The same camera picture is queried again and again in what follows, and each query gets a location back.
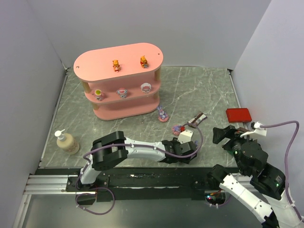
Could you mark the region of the pink white frilly toy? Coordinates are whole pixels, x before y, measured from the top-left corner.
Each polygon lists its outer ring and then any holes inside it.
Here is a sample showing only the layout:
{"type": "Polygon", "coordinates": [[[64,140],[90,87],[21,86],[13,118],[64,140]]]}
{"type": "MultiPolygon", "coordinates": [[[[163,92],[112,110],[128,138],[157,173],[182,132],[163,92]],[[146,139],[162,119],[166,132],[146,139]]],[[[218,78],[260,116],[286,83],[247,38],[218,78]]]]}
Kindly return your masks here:
{"type": "Polygon", "coordinates": [[[152,89],[152,85],[150,83],[143,83],[141,85],[141,91],[145,94],[150,93],[151,89],[152,89]]]}

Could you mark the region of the pink cloud toy blue bows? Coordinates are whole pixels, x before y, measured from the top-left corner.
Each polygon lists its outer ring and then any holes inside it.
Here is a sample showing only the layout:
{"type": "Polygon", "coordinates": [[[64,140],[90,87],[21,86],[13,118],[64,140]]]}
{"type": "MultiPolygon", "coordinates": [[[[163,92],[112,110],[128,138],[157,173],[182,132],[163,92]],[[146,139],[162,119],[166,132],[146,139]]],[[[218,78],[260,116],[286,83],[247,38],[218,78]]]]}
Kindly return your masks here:
{"type": "Polygon", "coordinates": [[[116,91],[121,99],[125,99],[128,96],[128,90],[125,88],[120,88],[116,91]]]}

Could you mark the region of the orange bear toy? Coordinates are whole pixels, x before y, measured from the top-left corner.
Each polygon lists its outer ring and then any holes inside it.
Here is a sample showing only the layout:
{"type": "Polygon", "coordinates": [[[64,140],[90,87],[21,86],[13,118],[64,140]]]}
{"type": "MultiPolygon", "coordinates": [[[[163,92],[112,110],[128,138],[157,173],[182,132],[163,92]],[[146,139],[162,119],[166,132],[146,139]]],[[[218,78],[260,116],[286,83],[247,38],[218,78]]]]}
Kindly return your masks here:
{"type": "Polygon", "coordinates": [[[115,72],[119,72],[121,69],[119,61],[118,60],[113,60],[113,70],[115,72]]]}
{"type": "Polygon", "coordinates": [[[141,56],[140,58],[140,64],[142,68],[147,68],[149,66],[147,59],[145,56],[141,56]]]}

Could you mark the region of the pink cup toy yellow top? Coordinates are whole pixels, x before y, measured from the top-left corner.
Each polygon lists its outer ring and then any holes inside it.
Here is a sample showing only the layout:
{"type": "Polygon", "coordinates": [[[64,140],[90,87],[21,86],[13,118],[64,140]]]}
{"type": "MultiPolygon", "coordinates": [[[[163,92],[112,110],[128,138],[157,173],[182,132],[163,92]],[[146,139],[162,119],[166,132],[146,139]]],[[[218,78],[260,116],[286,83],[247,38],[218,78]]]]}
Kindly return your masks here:
{"type": "Polygon", "coordinates": [[[96,100],[102,101],[105,98],[104,93],[100,89],[96,89],[93,93],[93,96],[95,97],[96,100]]]}

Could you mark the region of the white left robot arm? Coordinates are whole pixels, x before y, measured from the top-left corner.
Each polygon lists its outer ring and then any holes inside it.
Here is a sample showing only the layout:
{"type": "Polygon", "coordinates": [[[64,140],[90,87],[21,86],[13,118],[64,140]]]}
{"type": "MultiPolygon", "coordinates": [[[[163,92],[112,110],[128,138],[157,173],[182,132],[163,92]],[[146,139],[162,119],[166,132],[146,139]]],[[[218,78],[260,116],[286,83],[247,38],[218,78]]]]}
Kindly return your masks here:
{"type": "Polygon", "coordinates": [[[91,151],[84,155],[86,165],[80,170],[78,187],[95,183],[102,171],[110,170],[127,159],[147,159],[167,164],[188,164],[197,156],[200,147],[195,142],[171,141],[141,142],[124,136],[123,131],[103,136],[92,143],[91,151]]]}

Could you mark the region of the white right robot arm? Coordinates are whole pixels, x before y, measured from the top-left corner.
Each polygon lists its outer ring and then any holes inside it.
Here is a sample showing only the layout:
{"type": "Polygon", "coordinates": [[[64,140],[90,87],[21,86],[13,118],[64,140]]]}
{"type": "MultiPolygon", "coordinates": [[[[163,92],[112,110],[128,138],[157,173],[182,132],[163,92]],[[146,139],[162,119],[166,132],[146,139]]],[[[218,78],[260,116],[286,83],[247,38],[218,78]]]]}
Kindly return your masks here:
{"type": "Polygon", "coordinates": [[[257,140],[250,139],[250,133],[232,125],[222,129],[215,127],[212,141],[218,144],[229,139],[222,148],[233,153],[239,173],[250,177],[250,185],[267,201],[259,199],[219,164],[207,174],[209,186],[228,192],[251,211],[264,228],[302,228],[304,218],[289,195],[287,174],[267,162],[268,154],[257,140]]]}

